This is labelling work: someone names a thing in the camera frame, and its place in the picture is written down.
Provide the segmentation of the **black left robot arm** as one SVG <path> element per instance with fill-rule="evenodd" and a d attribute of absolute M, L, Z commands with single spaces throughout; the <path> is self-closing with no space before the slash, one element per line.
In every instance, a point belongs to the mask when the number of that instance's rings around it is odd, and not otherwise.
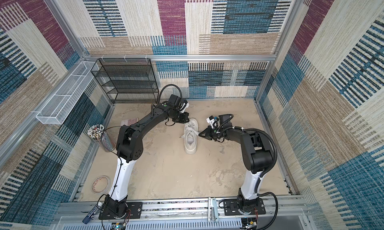
<path fill-rule="evenodd" d="M 120 127 L 116 144 L 118 165 L 114 184 L 105 196 L 99 220 L 125 219 L 128 216 L 128 185 L 134 165 L 144 152 L 143 138 L 165 120 L 188 123 L 189 113 L 185 111 L 188 106 L 187 100 L 171 95 L 169 100 L 153 106 L 151 112 L 137 123 Z"/>

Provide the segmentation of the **black mesh shelf rack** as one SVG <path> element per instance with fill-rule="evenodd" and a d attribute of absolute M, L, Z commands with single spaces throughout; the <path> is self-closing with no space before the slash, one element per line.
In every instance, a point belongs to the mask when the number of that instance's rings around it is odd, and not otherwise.
<path fill-rule="evenodd" d="M 155 103 L 159 93 L 149 59 L 96 60 L 91 73 L 111 103 Z"/>

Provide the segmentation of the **white shoelace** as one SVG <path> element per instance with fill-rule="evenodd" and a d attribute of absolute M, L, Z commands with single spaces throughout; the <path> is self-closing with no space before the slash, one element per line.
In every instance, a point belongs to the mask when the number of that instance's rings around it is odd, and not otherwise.
<path fill-rule="evenodd" d="M 198 126 L 197 125 L 185 124 L 184 133 L 181 136 L 181 138 L 183 138 L 183 139 L 187 138 L 188 139 L 188 137 L 191 137 L 191 138 L 196 139 L 198 137 L 198 135 L 199 135 L 199 132 L 198 132 Z"/>

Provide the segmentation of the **clear tape roll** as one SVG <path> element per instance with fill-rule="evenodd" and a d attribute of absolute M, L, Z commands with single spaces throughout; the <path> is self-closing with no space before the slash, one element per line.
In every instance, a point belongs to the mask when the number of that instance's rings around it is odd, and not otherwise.
<path fill-rule="evenodd" d="M 94 194 L 106 194 L 111 189 L 112 181 L 108 176 L 97 177 L 92 185 L 91 190 Z"/>

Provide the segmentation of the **clear cup of pencils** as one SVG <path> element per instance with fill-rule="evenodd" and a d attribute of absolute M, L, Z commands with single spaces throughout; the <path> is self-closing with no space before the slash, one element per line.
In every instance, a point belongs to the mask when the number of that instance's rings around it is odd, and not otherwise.
<path fill-rule="evenodd" d="M 97 142 L 105 152 L 113 152 L 116 149 L 116 144 L 110 139 L 107 129 L 102 124 L 88 128 L 87 136 Z"/>

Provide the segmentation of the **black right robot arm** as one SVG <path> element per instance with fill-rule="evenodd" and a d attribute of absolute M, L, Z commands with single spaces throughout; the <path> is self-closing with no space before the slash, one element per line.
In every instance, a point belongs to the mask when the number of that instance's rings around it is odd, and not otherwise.
<path fill-rule="evenodd" d="M 214 140 L 233 141 L 241 146 L 243 163 L 247 169 L 244 183 L 236 200 L 223 200 L 222 208 L 226 216 L 265 214 L 263 204 L 265 194 L 260 193 L 265 175 L 277 162 L 277 148 L 273 139 L 259 129 L 244 129 L 232 125 L 232 114 L 210 116 L 209 126 L 199 133 L 199 137 Z"/>

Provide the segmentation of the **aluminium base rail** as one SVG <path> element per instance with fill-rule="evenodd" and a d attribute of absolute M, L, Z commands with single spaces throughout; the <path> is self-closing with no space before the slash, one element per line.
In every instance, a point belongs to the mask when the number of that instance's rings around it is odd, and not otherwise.
<path fill-rule="evenodd" d="M 101 210 L 87 225 L 82 220 L 96 202 L 61 204 L 51 230 L 315 230 L 315 221 L 302 196 L 263 197 L 265 214 L 226 216 L 224 198 L 129 201 L 130 218 L 99 220 Z"/>

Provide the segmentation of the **white sneaker shoe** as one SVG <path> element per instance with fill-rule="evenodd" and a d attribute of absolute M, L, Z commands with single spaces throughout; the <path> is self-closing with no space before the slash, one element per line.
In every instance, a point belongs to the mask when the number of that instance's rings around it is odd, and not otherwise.
<path fill-rule="evenodd" d="M 189 123 L 186 123 L 186 124 L 189 124 L 189 125 L 192 125 L 192 124 L 195 124 L 198 126 L 198 122 L 196 119 L 190 119 L 190 122 Z M 197 151 L 197 138 L 194 139 L 194 138 L 191 138 L 191 137 L 188 137 L 184 139 L 184 146 L 185 146 L 185 152 L 189 155 L 192 155 L 194 154 L 196 151 Z"/>

